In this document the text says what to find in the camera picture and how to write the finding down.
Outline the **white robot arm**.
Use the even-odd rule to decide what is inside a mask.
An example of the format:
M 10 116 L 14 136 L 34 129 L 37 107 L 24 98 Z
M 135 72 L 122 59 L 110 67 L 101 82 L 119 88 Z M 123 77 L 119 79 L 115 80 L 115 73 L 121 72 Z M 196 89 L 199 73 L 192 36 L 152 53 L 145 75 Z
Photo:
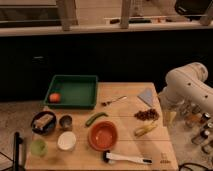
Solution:
M 191 112 L 192 105 L 213 114 L 213 88 L 205 84 L 207 78 L 208 70 L 199 62 L 172 69 L 166 74 L 166 86 L 158 94 L 165 126 L 169 126 L 178 113 Z

